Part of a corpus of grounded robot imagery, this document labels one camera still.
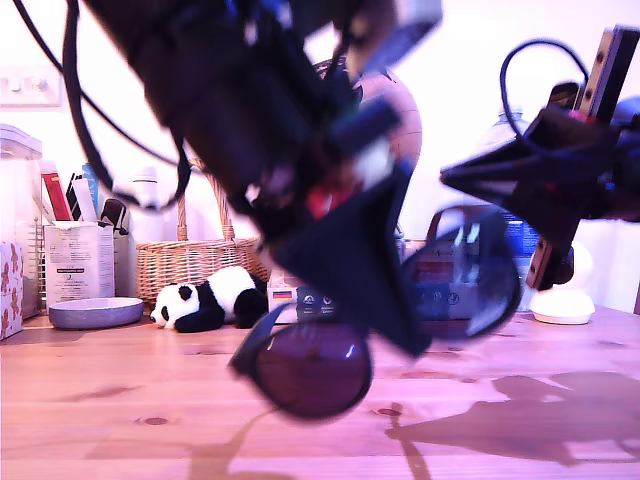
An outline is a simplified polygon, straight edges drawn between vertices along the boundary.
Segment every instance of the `white bowl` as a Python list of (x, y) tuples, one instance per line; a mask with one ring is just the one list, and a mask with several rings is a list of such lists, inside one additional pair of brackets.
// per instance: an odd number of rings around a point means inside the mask
[(91, 330), (135, 323), (144, 312), (138, 298), (89, 298), (49, 307), (49, 321), (60, 330)]

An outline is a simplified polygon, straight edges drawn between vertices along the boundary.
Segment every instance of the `panda plush toy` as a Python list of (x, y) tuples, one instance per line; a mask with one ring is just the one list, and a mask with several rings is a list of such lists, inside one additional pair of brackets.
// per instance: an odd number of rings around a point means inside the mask
[(171, 284), (158, 294), (151, 321), (180, 333), (216, 330), (227, 323), (252, 328), (269, 311), (267, 286), (242, 267), (225, 267), (202, 284)]

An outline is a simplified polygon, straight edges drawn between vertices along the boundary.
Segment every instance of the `wall outlet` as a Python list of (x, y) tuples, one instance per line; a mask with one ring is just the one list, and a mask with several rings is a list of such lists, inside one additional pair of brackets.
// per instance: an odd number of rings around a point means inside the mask
[(0, 109), (62, 105), (62, 75), (53, 66), (0, 68)]

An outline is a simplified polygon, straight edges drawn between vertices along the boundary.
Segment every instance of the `cardboard box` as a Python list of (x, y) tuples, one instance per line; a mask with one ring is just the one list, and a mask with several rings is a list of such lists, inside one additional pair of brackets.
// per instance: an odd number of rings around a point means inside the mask
[(113, 226), (56, 222), (44, 230), (47, 310), (70, 300), (115, 295)]
[(304, 318), (317, 315), (332, 315), (335, 307), (333, 301), (307, 287), (296, 277), (280, 270), (273, 269), (267, 284), (269, 311), (283, 303), (295, 303), (295, 307), (286, 309), (276, 322), (277, 325), (296, 323)]
[(24, 250), (19, 243), (0, 243), (0, 340), (22, 330)]

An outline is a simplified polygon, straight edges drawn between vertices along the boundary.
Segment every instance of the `wood grain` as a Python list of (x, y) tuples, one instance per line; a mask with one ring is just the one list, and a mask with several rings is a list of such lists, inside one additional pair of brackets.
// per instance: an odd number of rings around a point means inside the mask
[(640, 479), (638, 316), (519, 315), (418, 361), (374, 338), (367, 397), (310, 425), (231, 375), (245, 334), (32, 320), (0, 343), (3, 478)]

